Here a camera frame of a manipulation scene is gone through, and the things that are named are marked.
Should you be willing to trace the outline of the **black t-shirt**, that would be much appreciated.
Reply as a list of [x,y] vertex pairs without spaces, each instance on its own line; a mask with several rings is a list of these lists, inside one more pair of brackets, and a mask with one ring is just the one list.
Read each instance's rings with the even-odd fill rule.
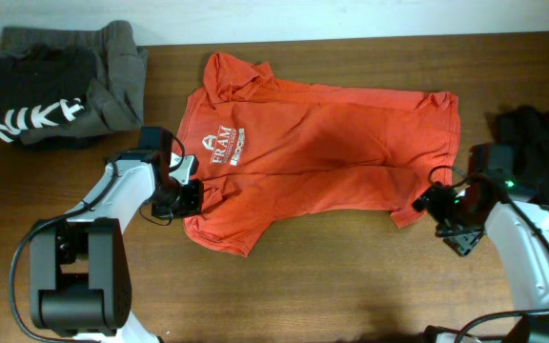
[[515,176],[537,190],[537,200],[549,207],[549,111],[518,107],[495,119],[496,139],[515,149]]

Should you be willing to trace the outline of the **orange red t-shirt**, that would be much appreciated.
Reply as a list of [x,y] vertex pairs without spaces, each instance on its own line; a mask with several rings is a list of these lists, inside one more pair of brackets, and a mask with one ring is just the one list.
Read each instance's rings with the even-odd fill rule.
[[246,256],[273,223],[306,214],[387,212],[407,227],[420,218],[414,201],[452,180],[458,105],[450,91],[283,80],[268,63],[215,53],[178,130],[204,185],[185,233]]

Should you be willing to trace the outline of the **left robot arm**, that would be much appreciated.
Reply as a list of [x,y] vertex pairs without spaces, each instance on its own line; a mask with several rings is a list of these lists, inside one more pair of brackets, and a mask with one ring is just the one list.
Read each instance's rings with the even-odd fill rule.
[[159,150],[117,154],[74,208],[36,226],[30,240],[30,316],[59,342],[158,342],[132,313],[132,282],[123,234],[134,215],[197,214],[198,160]]

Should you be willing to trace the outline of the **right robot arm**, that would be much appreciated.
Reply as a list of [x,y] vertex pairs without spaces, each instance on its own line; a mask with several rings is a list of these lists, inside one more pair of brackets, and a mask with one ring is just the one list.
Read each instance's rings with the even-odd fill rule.
[[485,181],[462,192],[436,183],[413,208],[436,220],[437,237],[460,256],[489,238],[513,298],[511,310],[485,314],[460,330],[430,326],[427,341],[549,342],[549,211]]

